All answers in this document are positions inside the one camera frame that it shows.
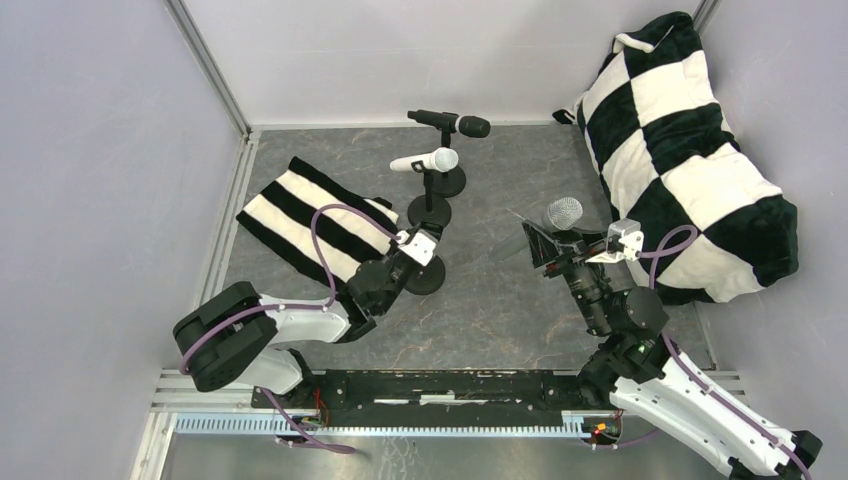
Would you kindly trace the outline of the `white tube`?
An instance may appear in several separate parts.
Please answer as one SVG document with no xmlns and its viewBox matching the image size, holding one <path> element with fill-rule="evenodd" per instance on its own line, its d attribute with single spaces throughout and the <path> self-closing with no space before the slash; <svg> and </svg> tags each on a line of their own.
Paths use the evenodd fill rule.
<svg viewBox="0 0 848 480">
<path fill-rule="evenodd" d="M 430 153 L 413 155 L 393 160 L 389 168 L 394 172 L 435 171 L 446 173 L 459 164 L 458 153 L 448 147 L 439 147 Z"/>
</svg>

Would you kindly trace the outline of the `black handheld microphone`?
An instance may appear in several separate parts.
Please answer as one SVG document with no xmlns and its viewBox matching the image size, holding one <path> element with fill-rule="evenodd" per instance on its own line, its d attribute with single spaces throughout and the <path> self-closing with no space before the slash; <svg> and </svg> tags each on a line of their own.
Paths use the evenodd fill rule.
<svg viewBox="0 0 848 480">
<path fill-rule="evenodd" d="M 491 132 L 491 123 L 488 120 L 472 115 L 418 109 L 409 110 L 407 118 L 418 124 L 434 127 L 443 133 L 459 133 L 470 138 L 486 138 Z"/>
</svg>

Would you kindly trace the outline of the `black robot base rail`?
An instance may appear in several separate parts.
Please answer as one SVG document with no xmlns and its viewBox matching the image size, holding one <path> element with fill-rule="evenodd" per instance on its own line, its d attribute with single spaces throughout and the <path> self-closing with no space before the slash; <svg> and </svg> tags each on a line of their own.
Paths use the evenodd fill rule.
<svg viewBox="0 0 848 480">
<path fill-rule="evenodd" d="M 607 395 L 571 371 L 326 370 L 278 397 L 332 427 L 554 427 L 565 412 L 611 416 Z"/>
</svg>

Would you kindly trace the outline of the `black mic stand ring holder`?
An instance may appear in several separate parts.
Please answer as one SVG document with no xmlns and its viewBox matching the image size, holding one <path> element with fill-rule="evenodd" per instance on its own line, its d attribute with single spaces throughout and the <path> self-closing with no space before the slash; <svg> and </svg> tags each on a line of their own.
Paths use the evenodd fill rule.
<svg viewBox="0 0 848 480">
<path fill-rule="evenodd" d="M 413 164 L 414 171 L 423 175 L 424 194 L 416 197 L 407 208 L 407 219 L 411 225 L 431 223 L 446 227 L 452 219 L 452 208 L 447 200 L 434 193 L 433 171 L 422 162 Z"/>
</svg>

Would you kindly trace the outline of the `grey tube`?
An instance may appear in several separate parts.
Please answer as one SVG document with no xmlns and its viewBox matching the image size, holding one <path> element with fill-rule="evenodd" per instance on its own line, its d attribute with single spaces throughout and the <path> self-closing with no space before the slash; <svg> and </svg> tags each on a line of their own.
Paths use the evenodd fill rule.
<svg viewBox="0 0 848 480">
<path fill-rule="evenodd" d="M 519 233 L 512 234 L 489 251 L 488 259 L 500 262 L 528 248 L 532 232 L 555 234 L 569 230 L 578 223 L 583 213 L 583 205 L 574 197 L 554 200 L 544 210 L 540 222 L 524 221 Z"/>
</svg>

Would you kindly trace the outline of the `black mic stand with clip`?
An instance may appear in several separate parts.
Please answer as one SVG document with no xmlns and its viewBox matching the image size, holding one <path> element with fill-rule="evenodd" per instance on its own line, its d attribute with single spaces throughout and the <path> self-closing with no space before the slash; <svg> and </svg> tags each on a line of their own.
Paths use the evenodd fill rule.
<svg viewBox="0 0 848 480">
<path fill-rule="evenodd" d="M 465 171 L 460 166 L 456 166 L 434 177 L 433 192 L 443 198 L 455 197 L 465 189 L 466 183 Z"/>
</svg>

